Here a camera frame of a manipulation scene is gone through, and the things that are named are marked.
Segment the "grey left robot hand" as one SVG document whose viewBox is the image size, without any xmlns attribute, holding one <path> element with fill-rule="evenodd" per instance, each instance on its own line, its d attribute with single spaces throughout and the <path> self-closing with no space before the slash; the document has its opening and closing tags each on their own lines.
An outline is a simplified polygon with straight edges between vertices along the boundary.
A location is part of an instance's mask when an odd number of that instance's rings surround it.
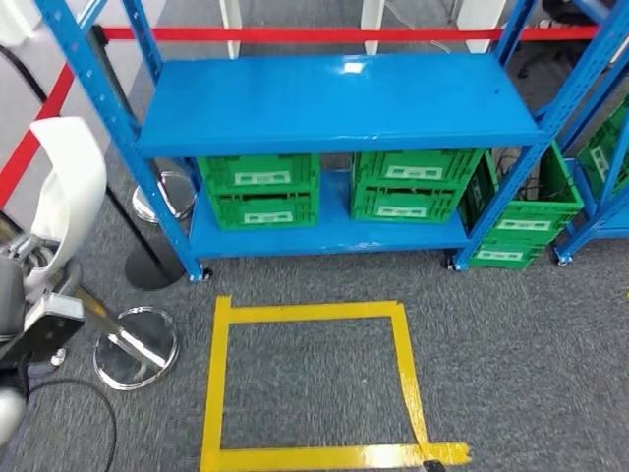
<svg viewBox="0 0 629 472">
<path fill-rule="evenodd" d="M 35 235 L 22 235 L 1 248 L 1 340 L 11 340 L 34 329 L 38 322 L 51 322 L 63 327 L 66 321 L 84 322 L 83 304 L 72 294 L 82 277 L 81 264 L 69 260 L 61 280 L 53 291 L 43 291 L 32 307 L 26 306 L 23 264 L 44 246 Z"/>
</svg>

